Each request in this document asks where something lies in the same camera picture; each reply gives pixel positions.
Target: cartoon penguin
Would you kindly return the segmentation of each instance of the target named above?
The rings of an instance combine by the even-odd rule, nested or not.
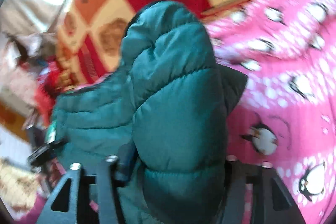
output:
[[[269,128],[267,125],[265,125],[261,117],[258,113],[255,113],[258,117],[258,123],[256,125],[253,125],[250,127],[250,132],[247,135],[240,135],[244,140],[250,141],[258,153],[262,153],[266,156],[269,156],[275,152],[277,149],[277,146],[279,145],[278,138],[274,134],[274,132]],[[271,119],[277,119],[283,122],[290,135],[290,129],[289,124],[284,121],[282,118],[277,116],[269,116]]]
[[[283,21],[283,16],[284,14],[276,9],[276,8],[272,8],[272,7],[267,7],[265,9],[265,15],[266,17],[271,20],[271,21],[274,21],[274,22],[279,22],[281,23],[282,25],[286,25]]]
[[[251,71],[260,71],[261,70],[261,66],[259,65],[259,63],[256,60],[253,59],[248,59],[246,61],[243,61],[240,63],[240,65],[242,65],[244,68],[251,70]]]
[[[308,168],[300,180],[299,191],[310,202],[312,202],[310,198],[311,196],[323,194],[325,191],[325,168],[325,162],[313,167],[312,169]]]
[[[328,15],[328,8],[322,3],[310,4],[307,11],[320,23],[322,23]]]
[[[255,51],[273,52],[275,50],[273,43],[261,38],[248,41],[247,45]]]
[[[317,50],[322,50],[325,44],[326,43],[324,39],[319,34],[315,34],[313,39],[311,40],[310,46]]]
[[[247,12],[245,7],[241,7],[240,10],[231,13],[230,17],[235,24],[240,24],[244,22],[247,18]]]
[[[294,76],[289,82],[289,86],[304,99],[315,97],[309,83],[309,79],[305,75]]]

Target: patterned rug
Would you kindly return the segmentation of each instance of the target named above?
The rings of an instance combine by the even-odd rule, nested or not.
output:
[[[14,212],[25,212],[33,207],[37,188],[38,182],[33,173],[0,159],[0,197]]]

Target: black metal bracket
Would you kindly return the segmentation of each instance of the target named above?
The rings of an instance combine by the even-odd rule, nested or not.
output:
[[[124,224],[117,186],[113,178],[118,157],[103,160],[92,173],[72,164],[50,195],[37,224]],[[97,185],[99,213],[90,207],[89,187]]]
[[[251,224],[305,224],[292,195],[274,168],[227,161],[226,177],[226,193],[218,224],[241,224],[246,184],[253,184]]]

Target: quilted padding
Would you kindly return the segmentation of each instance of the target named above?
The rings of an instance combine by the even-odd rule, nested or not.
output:
[[[133,138],[139,160],[119,189],[126,222],[210,223],[223,194],[226,115],[205,28],[182,4],[158,2],[131,22],[116,72],[58,98],[56,138],[70,141],[58,159],[93,165]]]

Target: white polka dot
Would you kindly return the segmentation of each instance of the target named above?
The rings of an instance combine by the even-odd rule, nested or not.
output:
[[[254,96],[254,100],[259,103],[262,104],[262,100],[263,100],[263,94],[259,91],[252,91],[251,94]]]
[[[277,93],[278,93],[279,96],[283,96],[284,95],[284,92],[281,89],[277,89]]]
[[[321,115],[321,118],[326,121],[327,123],[330,123],[330,118],[326,115]]]
[[[325,81],[322,73],[318,72],[317,74],[317,80],[321,86],[325,86]]]
[[[306,30],[305,28],[299,28],[300,29],[300,33],[306,37],[306,38],[309,38],[310,37],[310,31]]]
[[[294,174],[298,176],[302,173],[302,170],[303,170],[302,163],[298,162],[294,167]]]
[[[290,78],[291,77],[286,73],[282,73],[282,74],[279,75],[279,79],[283,83],[287,83],[290,80]]]
[[[247,202],[247,203],[245,204],[245,211],[246,211],[246,212],[251,211],[251,203]]]
[[[283,178],[285,175],[284,169],[282,167],[277,168],[277,172],[280,178]]]
[[[313,195],[311,197],[311,201],[313,202],[313,204],[315,204],[317,202],[317,195]]]
[[[308,17],[303,13],[298,13],[297,16],[298,19],[304,24],[307,24],[307,22],[309,21]]]
[[[255,100],[253,100],[252,98],[248,98],[247,99],[247,102],[253,106],[253,107],[256,107],[256,108],[259,108],[259,105],[257,104],[257,102]]]
[[[331,89],[333,89],[333,90],[335,89],[335,83],[334,82],[328,81],[328,84],[329,84]]]
[[[219,32],[221,31],[222,29],[217,27],[217,26],[209,26],[210,27],[210,30],[214,31],[214,32]]]
[[[301,47],[305,47],[307,45],[307,42],[306,40],[304,40],[303,38],[297,38],[296,41],[298,42],[298,44],[301,46]]]
[[[287,169],[287,170],[286,170],[286,177],[289,178],[289,177],[291,176],[291,174],[292,174],[292,173],[291,173],[291,170],[290,170],[290,169]]]
[[[323,72],[325,72],[325,73],[330,72],[329,65],[328,65],[327,61],[325,61],[324,59],[320,59],[320,67],[321,67],[321,70]]]
[[[333,176],[330,180],[329,193],[331,193],[334,190],[334,186],[335,186],[335,176]]]
[[[314,167],[316,165],[316,159],[314,156],[311,156],[309,159],[308,159],[308,165],[310,165],[311,167]]]
[[[288,106],[288,103],[287,103],[287,101],[285,99],[281,98],[281,99],[278,100],[278,105],[281,106],[281,107],[283,107],[283,108],[285,108],[285,107]]]
[[[332,163],[333,163],[333,160],[334,160],[333,155],[332,155],[332,154],[329,154],[329,155],[328,155],[328,163],[329,163],[329,164],[332,164]]]
[[[267,88],[265,93],[266,96],[270,99],[275,99],[277,97],[275,90],[272,88]]]
[[[265,84],[266,86],[270,86],[270,85],[271,85],[271,80],[270,80],[269,78],[267,78],[267,77],[264,77],[264,78],[263,78],[263,82],[264,82],[264,84]]]
[[[286,32],[283,33],[283,35],[288,41],[290,41],[290,42],[295,41],[294,36],[290,32],[286,31]]]
[[[300,194],[298,197],[297,197],[297,203],[301,203],[302,201],[302,194]]]
[[[299,192],[299,182],[300,182],[299,179],[295,179],[293,182],[293,194],[294,195],[298,195],[300,193]]]
[[[237,44],[234,45],[234,47],[235,47],[236,49],[241,50],[242,48],[244,48],[244,45],[243,45],[242,43],[237,43]]]
[[[247,80],[246,88],[247,88],[248,90],[254,90],[254,88],[255,88],[255,82],[254,82],[251,78],[249,78],[249,79]]]

